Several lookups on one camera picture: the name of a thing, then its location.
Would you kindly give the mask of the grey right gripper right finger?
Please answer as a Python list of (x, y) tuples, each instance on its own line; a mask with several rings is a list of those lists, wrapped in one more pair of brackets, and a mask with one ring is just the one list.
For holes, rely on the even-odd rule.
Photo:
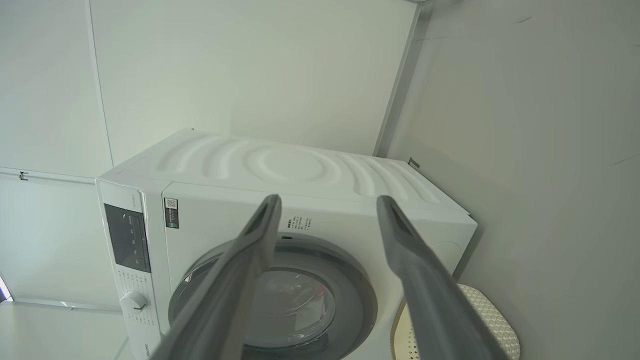
[(400, 205), (376, 201), (386, 261), (400, 278), (423, 360), (509, 360), (434, 251)]

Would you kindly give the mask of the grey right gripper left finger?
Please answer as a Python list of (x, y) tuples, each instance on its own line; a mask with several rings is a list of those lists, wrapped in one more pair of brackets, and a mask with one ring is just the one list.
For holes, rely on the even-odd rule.
[(257, 282), (271, 267), (281, 214), (281, 197), (266, 196), (150, 360), (242, 360)]

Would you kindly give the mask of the round glass washing machine door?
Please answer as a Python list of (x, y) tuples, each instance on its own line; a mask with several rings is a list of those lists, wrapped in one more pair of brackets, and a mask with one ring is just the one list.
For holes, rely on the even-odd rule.
[(355, 258), (325, 239), (281, 232), (257, 282), (242, 360), (341, 360), (376, 316), (374, 289)]

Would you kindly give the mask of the cream perforated laundry basket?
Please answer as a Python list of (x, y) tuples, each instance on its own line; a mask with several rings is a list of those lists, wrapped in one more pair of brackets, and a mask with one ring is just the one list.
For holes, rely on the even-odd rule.
[[(519, 338), (498, 308), (480, 290), (464, 284), (458, 284), (458, 287), (496, 338), (508, 360), (520, 360)], [(392, 360), (421, 360), (406, 300), (402, 300), (398, 308), (390, 344)]]

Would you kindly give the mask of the white front-load washing machine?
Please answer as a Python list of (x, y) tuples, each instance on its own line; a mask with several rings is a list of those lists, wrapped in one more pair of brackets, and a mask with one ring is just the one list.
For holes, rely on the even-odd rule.
[(96, 180), (116, 288), (135, 360), (147, 360), (206, 274), (271, 194), (279, 233), (335, 244), (377, 300), (368, 337), (341, 360), (393, 360), (403, 300), (388, 267), (377, 198), (391, 196), (452, 274), (478, 224), (407, 162), (181, 130)]

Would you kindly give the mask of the white partition panel on casters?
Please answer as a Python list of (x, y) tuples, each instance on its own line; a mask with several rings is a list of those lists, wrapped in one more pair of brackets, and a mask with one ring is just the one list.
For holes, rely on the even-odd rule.
[(0, 277), (118, 308), (93, 180), (185, 128), (374, 155), (413, 0), (0, 0)]

